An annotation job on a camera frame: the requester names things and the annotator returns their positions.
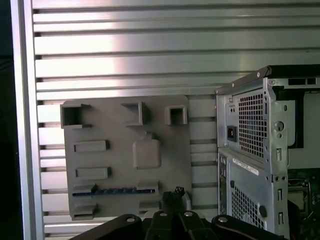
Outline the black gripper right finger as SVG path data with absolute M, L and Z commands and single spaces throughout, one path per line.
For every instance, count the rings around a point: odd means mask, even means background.
M 188 240 L 281 240 L 282 237 L 228 215 L 211 221 L 190 210 L 178 212 L 178 222 Z

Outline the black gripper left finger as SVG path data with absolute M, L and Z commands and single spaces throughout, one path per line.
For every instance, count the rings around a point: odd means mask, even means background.
M 162 194 L 161 209 L 152 217 L 141 219 L 133 214 L 124 214 L 87 230 L 76 240 L 170 240 L 174 220 L 176 193 Z

